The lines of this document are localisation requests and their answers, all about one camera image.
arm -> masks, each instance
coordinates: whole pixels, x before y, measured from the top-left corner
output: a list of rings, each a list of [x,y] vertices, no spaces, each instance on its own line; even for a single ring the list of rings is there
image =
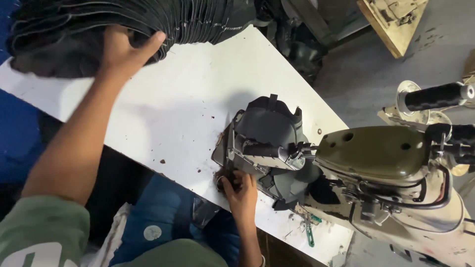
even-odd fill
[[[22,197],[53,195],[86,204],[95,183],[115,99],[164,40],[165,34],[157,32],[142,48],[133,48],[127,28],[107,28],[104,58],[94,83],[33,166]]]
[[[249,174],[241,171],[234,171],[234,174],[238,179],[242,179],[242,188],[239,192],[234,192],[231,183],[226,177],[223,177],[222,180],[229,207],[241,237],[239,266],[259,267],[262,265],[263,259],[257,240],[255,223],[257,203],[256,180]]]

green sleeve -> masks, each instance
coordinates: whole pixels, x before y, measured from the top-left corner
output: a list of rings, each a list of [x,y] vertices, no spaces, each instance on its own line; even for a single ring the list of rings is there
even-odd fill
[[[80,266],[89,213],[54,196],[20,199],[0,222],[0,267]]]

black strap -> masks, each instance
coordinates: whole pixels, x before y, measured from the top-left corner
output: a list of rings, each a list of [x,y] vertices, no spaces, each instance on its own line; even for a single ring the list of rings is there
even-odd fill
[[[269,104],[267,105],[267,110],[268,111],[274,111],[276,108],[275,104],[277,103],[277,95],[271,94],[269,97]]]

wooden board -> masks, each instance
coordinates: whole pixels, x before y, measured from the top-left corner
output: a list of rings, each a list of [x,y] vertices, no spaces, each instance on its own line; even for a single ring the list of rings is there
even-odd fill
[[[391,11],[390,6],[384,0],[357,1],[366,19],[395,58],[402,57],[406,53],[422,13],[427,6],[427,1],[397,0],[397,2],[400,7],[406,7],[407,5],[417,7],[412,12],[413,19],[411,23],[400,25],[399,19],[396,17],[400,14]]]

stack of black fabric pieces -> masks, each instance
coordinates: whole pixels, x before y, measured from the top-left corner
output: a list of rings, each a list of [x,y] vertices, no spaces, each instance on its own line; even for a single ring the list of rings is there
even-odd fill
[[[104,29],[120,24],[140,47],[153,33],[167,39],[147,62],[166,57],[173,44],[222,42],[252,24],[253,0],[27,0],[11,18],[7,41],[13,69],[38,76],[94,76]]]

